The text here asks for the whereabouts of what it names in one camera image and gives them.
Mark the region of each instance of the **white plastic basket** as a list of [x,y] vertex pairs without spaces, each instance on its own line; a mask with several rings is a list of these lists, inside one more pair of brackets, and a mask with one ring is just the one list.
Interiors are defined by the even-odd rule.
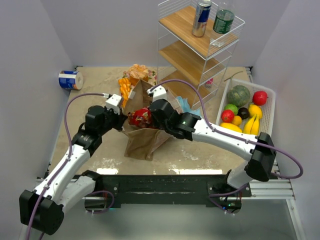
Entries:
[[[254,84],[248,81],[242,81],[239,79],[232,79],[232,80],[228,80],[223,92],[223,96],[222,96],[222,100],[221,100],[221,104],[220,104],[220,108],[218,111],[218,115],[216,117],[216,125],[220,125],[222,122],[221,119],[221,113],[224,111],[224,107],[228,104],[228,100],[227,100],[227,93],[230,89],[232,89],[234,86],[236,85],[243,85],[245,87],[247,87],[250,91],[250,98],[251,100],[244,105],[243,107],[248,108],[249,105],[252,103],[252,97],[254,95],[255,92],[257,91],[265,91],[268,94],[268,99],[266,101],[266,104],[261,106],[262,109],[262,113],[263,113],[263,117],[260,120],[260,128],[259,128],[259,134],[260,132],[264,132],[267,133],[271,136],[272,133],[272,127],[274,124],[274,114],[275,114],[275,106],[276,106],[276,93],[271,90],[270,88],[258,85],[258,84]],[[243,120],[241,125],[239,126],[242,130],[244,129],[244,125],[247,123],[247,121],[250,118]]]

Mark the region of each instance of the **white wall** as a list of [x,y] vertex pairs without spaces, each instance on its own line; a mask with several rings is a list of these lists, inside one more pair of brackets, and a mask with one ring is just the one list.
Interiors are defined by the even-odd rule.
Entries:
[[[164,0],[41,1],[76,65],[157,65],[157,7]],[[236,14],[246,26],[232,58],[233,66],[254,64],[289,1],[235,1]]]
[[[277,93],[272,138],[300,159],[292,181],[308,240],[320,236],[320,1],[291,0],[253,67],[254,80]],[[281,172],[297,167],[278,155]]]
[[72,64],[39,0],[0,1],[0,239],[18,239],[19,196],[43,176],[68,93],[57,74]]

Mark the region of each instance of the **toilet paper roll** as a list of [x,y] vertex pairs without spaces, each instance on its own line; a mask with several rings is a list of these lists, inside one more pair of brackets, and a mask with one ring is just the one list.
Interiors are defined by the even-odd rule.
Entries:
[[63,89],[80,90],[84,85],[84,77],[79,71],[61,71],[58,78]]

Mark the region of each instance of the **red bull can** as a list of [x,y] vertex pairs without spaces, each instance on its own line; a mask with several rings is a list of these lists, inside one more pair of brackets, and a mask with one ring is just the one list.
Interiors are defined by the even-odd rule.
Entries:
[[194,36],[202,37],[205,35],[211,5],[211,0],[199,0],[197,3],[192,28]]

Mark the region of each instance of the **brown paper bag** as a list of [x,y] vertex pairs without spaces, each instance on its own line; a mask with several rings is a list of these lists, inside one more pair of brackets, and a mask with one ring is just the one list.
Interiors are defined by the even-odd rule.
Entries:
[[[131,91],[123,114],[128,115],[128,113],[148,107],[152,103],[152,97],[147,94],[147,90],[150,88],[152,88],[150,83],[140,80]],[[178,101],[170,92],[167,99],[179,113],[182,111]],[[153,160],[154,151],[172,137],[164,130],[131,126],[128,120],[123,124],[122,132],[129,138],[124,156],[149,161]]]

